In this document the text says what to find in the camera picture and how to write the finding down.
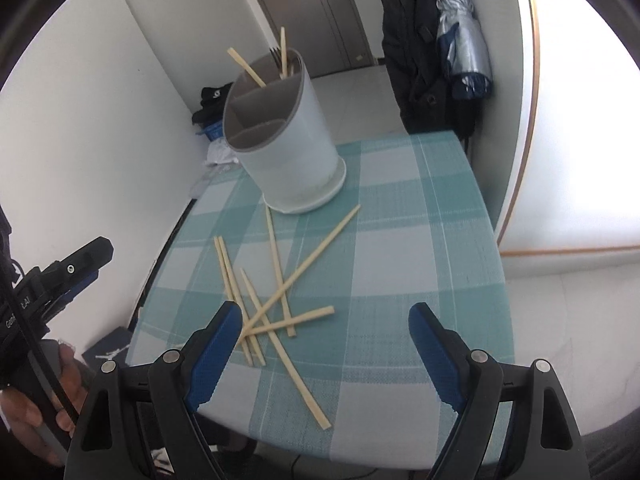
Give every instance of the human hand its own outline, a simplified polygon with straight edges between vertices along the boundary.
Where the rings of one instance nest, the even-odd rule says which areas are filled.
[[[74,350],[66,344],[60,344],[58,348],[62,366],[60,384],[79,413],[86,400],[87,391],[82,387],[80,370],[74,361]],[[56,422],[59,427],[73,436],[76,427],[71,418],[62,410],[62,405],[55,395],[51,401],[58,410]],[[55,452],[36,432],[36,428],[43,424],[42,414],[31,400],[15,388],[7,388],[0,392],[0,409],[9,421],[16,439],[25,448],[51,465],[62,466]]]

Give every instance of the wooden trim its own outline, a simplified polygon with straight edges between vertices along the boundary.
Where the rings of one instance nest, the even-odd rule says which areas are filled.
[[[536,125],[536,114],[538,112],[538,94],[540,92],[540,28],[538,26],[538,7],[536,6],[536,0],[529,0],[529,6],[531,10],[531,26],[533,29],[533,85],[531,89],[531,109],[529,111],[529,125],[527,126],[527,137],[524,144],[524,151],[522,153],[522,161],[520,163],[520,169],[518,170],[518,176],[516,177],[516,185],[511,195],[509,202],[509,208],[507,214],[504,217],[500,234],[498,235],[497,244],[500,247],[500,243],[504,238],[504,234],[507,231],[507,226],[513,215],[513,209],[520,193],[520,187],[524,179],[524,172],[529,160],[529,152],[531,150],[531,143],[533,141],[533,130]]]
[[[597,253],[621,253],[623,251],[640,251],[640,245],[628,245],[619,247],[589,247],[576,249],[539,249],[525,251],[500,251],[503,258],[519,258],[522,256],[560,256],[563,254],[597,254]]]

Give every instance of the folded umbrella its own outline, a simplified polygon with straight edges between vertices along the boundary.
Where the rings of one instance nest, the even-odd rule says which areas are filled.
[[[492,70],[472,0],[438,0],[438,44],[444,74],[454,99],[489,97]]]

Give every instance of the blue gripper pad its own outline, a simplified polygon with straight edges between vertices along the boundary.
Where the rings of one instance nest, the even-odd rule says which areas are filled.
[[[456,332],[444,329],[426,303],[411,307],[409,333],[440,400],[461,413],[468,391],[469,348]]]
[[[242,330],[240,308],[225,301],[209,325],[194,332],[182,352],[184,403],[191,413],[209,402]]]

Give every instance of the door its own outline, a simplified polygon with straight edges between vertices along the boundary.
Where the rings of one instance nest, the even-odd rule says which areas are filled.
[[[311,77],[372,65],[352,0],[259,0],[280,37],[302,54]]]

